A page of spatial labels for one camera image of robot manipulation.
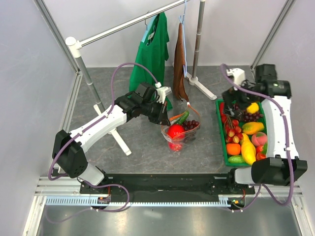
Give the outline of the red tomato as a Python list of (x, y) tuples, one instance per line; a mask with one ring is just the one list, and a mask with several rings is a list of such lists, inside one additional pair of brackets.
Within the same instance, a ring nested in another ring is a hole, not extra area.
[(181, 125), (173, 124), (168, 128), (168, 136), (173, 140), (182, 140), (185, 138), (185, 130)]

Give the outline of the clear zip top bag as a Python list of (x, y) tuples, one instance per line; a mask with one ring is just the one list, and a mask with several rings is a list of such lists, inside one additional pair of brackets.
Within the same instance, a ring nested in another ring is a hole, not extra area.
[(161, 133), (167, 141), (169, 149), (173, 152), (180, 152), (196, 139), (198, 130), (201, 128), (201, 116), (187, 102), (186, 109), (169, 120), (170, 126), (163, 125)]

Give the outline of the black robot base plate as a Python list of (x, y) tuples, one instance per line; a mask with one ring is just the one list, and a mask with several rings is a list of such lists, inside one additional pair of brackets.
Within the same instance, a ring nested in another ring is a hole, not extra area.
[(220, 195), (253, 195), (255, 190), (236, 184), (230, 174), (107, 174), (100, 188), (83, 183), (81, 194), (107, 194), (125, 202), (218, 200)]

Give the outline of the green chili pepper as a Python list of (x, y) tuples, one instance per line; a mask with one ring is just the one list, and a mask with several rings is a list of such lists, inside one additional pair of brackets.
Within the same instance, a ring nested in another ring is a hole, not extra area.
[(175, 122), (174, 124), (182, 125), (189, 116), (189, 111), (185, 111)]

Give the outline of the red apple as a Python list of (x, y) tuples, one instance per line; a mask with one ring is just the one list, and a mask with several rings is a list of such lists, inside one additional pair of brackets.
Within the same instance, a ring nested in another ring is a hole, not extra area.
[(183, 143), (182, 142), (168, 142), (168, 146), (172, 151), (178, 152), (182, 150)]

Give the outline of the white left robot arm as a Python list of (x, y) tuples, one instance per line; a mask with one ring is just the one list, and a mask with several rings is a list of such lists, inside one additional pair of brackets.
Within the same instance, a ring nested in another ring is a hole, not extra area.
[(155, 86), (141, 83), (85, 125), (69, 133), (59, 131), (54, 142), (53, 164), (58, 164), (66, 176), (80, 178), (91, 184), (96, 193), (104, 193), (108, 188), (105, 174), (87, 161), (86, 152), (103, 136), (140, 115), (151, 123), (170, 126), (166, 97), (171, 92), (170, 87), (159, 83)]

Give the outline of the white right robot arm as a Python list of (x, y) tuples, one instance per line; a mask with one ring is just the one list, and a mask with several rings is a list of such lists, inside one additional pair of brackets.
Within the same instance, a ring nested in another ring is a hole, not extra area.
[(255, 81), (249, 82), (239, 68), (220, 65), (222, 75), (231, 88), (222, 93), (224, 112), (241, 118), (253, 102), (259, 102), (264, 112), (267, 131), (266, 157), (247, 168), (235, 169), (234, 176), (225, 181), (230, 193), (238, 193), (243, 184), (288, 186), (307, 170), (307, 161), (301, 160), (295, 147), (290, 120), (291, 87), (289, 81), (279, 80), (275, 65), (262, 64), (255, 69)]

